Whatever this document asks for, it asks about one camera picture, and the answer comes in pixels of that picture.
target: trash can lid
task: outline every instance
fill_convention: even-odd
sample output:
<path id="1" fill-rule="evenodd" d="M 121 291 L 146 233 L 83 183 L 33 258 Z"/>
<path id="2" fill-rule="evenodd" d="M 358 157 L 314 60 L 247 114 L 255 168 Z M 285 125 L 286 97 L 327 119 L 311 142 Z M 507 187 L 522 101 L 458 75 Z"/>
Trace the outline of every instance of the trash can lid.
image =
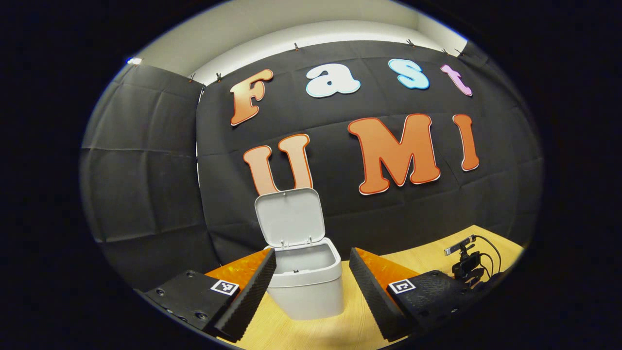
<path id="1" fill-rule="evenodd" d="M 325 235 L 320 196 L 312 188 L 259 196 L 255 212 L 266 242 L 275 247 L 318 242 Z"/>

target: wooden table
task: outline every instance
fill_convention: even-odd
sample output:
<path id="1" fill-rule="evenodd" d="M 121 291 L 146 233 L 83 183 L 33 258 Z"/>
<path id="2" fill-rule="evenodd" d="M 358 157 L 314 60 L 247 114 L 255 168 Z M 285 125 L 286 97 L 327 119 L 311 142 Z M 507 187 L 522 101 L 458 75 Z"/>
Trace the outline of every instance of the wooden table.
<path id="1" fill-rule="evenodd" d="M 497 247 L 502 257 L 501 271 L 510 267 L 522 252 L 522 247 L 518 244 L 473 225 L 435 242 L 383 255 L 383 257 L 419 273 L 440 270 L 447 275 L 453 276 L 452 265 L 458 262 L 460 253 L 455 252 L 445 256 L 443 250 L 472 234 L 486 237 Z M 495 263 L 494 270 L 497 271 L 499 258 L 490 244 L 482 239 L 477 239 L 475 247 L 469 250 L 469 252 L 477 250 L 487 253 L 493 258 Z M 490 270 L 490 260 L 482 257 L 481 261 Z M 341 264 L 343 266 L 343 294 L 345 302 L 345 311 L 341 315 L 324 319 L 293 321 L 285 315 L 266 293 L 242 340 L 237 343 L 230 343 L 224 339 L 221 340 L 248 350 L 367 350 L 379 349 L 400 341 L 401 339 L 390 343 L 383 339 L 365 302 L 365 298 L 348 267 L 348 261 L 344 260 Z M 487 280 L 488 276 L 484 273 L 482 281 Z"/>

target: cable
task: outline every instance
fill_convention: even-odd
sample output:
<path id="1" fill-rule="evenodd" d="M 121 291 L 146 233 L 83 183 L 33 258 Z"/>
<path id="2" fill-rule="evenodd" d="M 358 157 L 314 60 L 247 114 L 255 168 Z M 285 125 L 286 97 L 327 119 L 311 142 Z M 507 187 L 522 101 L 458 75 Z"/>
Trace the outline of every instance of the cable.
<path id="1" fill-rule="evenodd" d="M 482 265 L 481 263 L 480 263 L 480 266 L 484 268 L 484 271 L 488 275 L 488 279 L 490 279 L 490 273 L 488 273 L 488 269 L 484 265 Z"/>
<path id="2" fill-rule="evenodd" d="M 501 254 L 499 253 L 499 250 L 497 250 L 497 247 L 495 247 L 494 244 L 492 244 L 486 237 L 482 237 L 480 235 L 473 235 L 473 237 L 479 237 L 485 240 L 486 242 L 488 242 L 488 244 L 490 244 L 494 248 L 495 252 L 497 252 L 497 255 L 499 255 L 499 273 L 501 273 Z"/>
<path id="3" fill-rule="evenodd" d="M 490 264 L 492 265 L 492 267 L 490 268 L 490 270 L 493 272 L 494 275 L 494 262 L 493 262 L 493 258 L 490 257 L 490 255 L 486 254 L 486 253 L 480 253 L 480 256 L 482 255 L 486 255 L 489 259 L 490 259 Z"/>

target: ceiling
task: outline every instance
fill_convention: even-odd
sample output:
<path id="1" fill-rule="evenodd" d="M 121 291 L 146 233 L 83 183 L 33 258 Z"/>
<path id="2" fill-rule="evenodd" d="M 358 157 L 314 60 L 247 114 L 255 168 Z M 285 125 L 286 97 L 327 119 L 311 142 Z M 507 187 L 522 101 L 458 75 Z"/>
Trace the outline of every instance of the ceiling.
<path id="1" fill-rule="evenodd" d="M 187 76 L 220 54 L 263 35 L 340 19 L 417 29 L 419 13 L 390 0 L 232 0 L 171 29 L 136 57 Z"/>

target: orange letter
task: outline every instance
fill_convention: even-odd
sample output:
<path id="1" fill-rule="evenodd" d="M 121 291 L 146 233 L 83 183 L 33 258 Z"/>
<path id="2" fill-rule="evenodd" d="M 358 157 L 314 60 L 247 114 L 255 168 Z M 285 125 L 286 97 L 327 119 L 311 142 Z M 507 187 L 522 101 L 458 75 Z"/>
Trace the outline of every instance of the orange letter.
<path id="1" fill-rule="evenodd" d="M 234 113 L 231 119 L 232 126 L 251 119 L 259 113 L 259 107 L 253 106 L 251 98 L 254 97 L 257 101 L 261 101 L 261 99 L 264 98 L 266 88 L 264 83 L 258 80 L 270 80 L 272 76 L 272 70 L 264 69 L 252 77 L 233 85 L 230 90 L 230 92 L 233 92 Z"/>
<path id="2" fill-rule="evenodd" d="M 375 194 L 389 188 L 389 180 L 383 177 L 382 164 L 389 171 L 393 181 L 403 186 L 408 177 L 411 159 L 414 170 L 413 184 L 422 184 L 438 179 L 440 169 L 436 166 L 434 148 L 430 137 L 432 120 L 425 114 L 411 114 L 404 121 L 402 140 L 393 134 L 378 118 L 363 118 L 348 125 L 348 131 L 356 135 L 363 153 L 365 181 L 359 186 L 361 194 Z"/>
<path id="3" fill-rule="evenodd" d="M 458 125 L 462 139 L 462 153 L 464 155 L 462 170 L 473 170 L 480 165 L 480 159 L 475 154 L 475 141 L 473 140 L 473 131 L 471 130 L 473 122 L 466 114 L 456 114 L 452 119 L 454 124 Z"/>
<path id="4" fill-rule="evenodd" d="M 307 152 L 305 150 L 309 141 L 308 135 L 297 134 L 286 137 L 279 142 L 279 149 L 287 153 L 289 158 L 289 165 L 294 175 L 294 188 L 313 188 L 313 179 L 311 178 Z M 260 196 L 262 194 L 279 192 L 274 184 L 268 161 L 271 154 L 272 149 L 269 146 L 259 146 L 249 149 L 243 156 L 244 161 L 251 168 L 255 189 Z"/>

